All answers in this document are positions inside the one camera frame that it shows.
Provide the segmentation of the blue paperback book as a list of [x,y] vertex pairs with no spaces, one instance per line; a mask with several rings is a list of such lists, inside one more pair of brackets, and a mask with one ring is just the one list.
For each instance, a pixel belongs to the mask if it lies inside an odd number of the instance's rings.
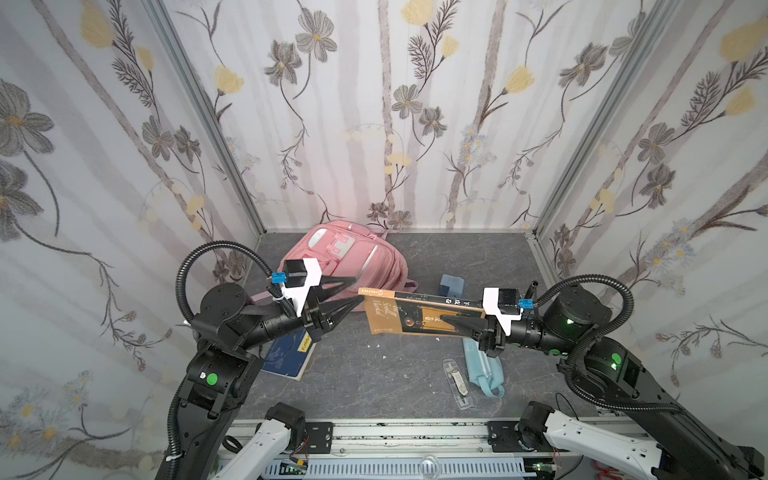
[[313,353],[315,343],[305,331],[296,331],[274,340],[267,351],[262,370],[299,381]]

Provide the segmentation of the pink school backpack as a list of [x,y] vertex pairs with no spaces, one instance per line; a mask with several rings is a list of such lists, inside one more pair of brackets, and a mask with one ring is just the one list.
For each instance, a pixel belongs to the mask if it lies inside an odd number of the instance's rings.
[[333,221],[308,232],[283,258],[314,258],[324,276],[354,277],[357,283],[336,294],[335,300],[356,296],[361,288],[412,292],[417,284],[408,278],[403,255],[385,236],[348,221]]

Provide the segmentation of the brown black hardcover book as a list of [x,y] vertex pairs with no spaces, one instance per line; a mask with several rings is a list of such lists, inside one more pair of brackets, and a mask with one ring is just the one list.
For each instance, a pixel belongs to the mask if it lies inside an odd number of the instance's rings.
[[416,292],[360,288],[373,335],[435,335],[463,337],[443,321],[444,315],[484,317],[479,301]]

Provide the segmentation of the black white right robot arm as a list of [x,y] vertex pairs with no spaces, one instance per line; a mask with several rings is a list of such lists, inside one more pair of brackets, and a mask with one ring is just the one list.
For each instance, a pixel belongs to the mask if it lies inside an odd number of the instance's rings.
[[728,442],[699,421],[610,333],[634,310],[631,290],[602,274],[561,280],[542,295],[531,284],[485,292],[481,314],[444,315],[462,337],[492,357],[508,345],[560,356],[567,387],[604,410],[625,413],[650,437],[640,443],[582,426],[557,409],[530,402],[516,428],[522,446],[547,443],[615,467],[636,479],[760,479],[765,458]]

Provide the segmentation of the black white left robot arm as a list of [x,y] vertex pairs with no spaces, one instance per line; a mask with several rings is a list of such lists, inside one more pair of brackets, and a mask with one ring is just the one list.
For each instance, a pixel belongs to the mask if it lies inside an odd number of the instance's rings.
[[[211,288],[197,311],[190,307],[186,284],[194,263],[208,252],[227,249],[256,264],[267,277],[267,300],[257,303],[237,283]],[[340,293],[354,277],[325,276],[312,259],[291,260],[273,271],[251,248],[217,240],[203,244],[183,260],[175,295],[197,351],[169,407],[168,446],[156,474],[159,479],[205,479],[219,447],[245,403],[264,360],[256,349],[296,331],[319,340],[363,300]]]

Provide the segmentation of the light blue pencil case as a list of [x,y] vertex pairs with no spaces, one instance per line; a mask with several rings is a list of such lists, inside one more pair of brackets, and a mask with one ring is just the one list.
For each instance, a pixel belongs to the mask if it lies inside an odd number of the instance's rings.
[[474,340],[464,338],[462,342],[469,381],[479,387],[486,397],[503,398],[505,389],[501,361],[481,351]]

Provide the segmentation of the blue pencil sharpener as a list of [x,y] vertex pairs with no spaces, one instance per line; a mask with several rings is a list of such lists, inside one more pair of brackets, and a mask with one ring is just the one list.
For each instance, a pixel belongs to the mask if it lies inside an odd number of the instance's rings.
[[438,295],[450,298],[461,298],[465,289],[465,280],[459,276],[443,274],[438,287]]

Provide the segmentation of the clear plastic stapler box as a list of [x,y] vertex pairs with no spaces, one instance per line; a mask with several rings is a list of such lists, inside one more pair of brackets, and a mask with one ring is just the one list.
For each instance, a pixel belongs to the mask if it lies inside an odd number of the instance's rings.
[[457,362],[453,359],[444,359],[442,365],[457,407],[460,410],[473,408],[474,401],[470,396]]

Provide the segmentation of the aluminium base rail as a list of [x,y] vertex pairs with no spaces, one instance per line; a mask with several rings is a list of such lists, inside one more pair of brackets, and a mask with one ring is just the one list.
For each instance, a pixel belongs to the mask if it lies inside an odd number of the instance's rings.
[[596,463],[601,479],[649,479],[662,450],[622,417],[555,412],[526,447],[514,419],[236,421],[238,453],[219,451],[214,479],[569,479]]

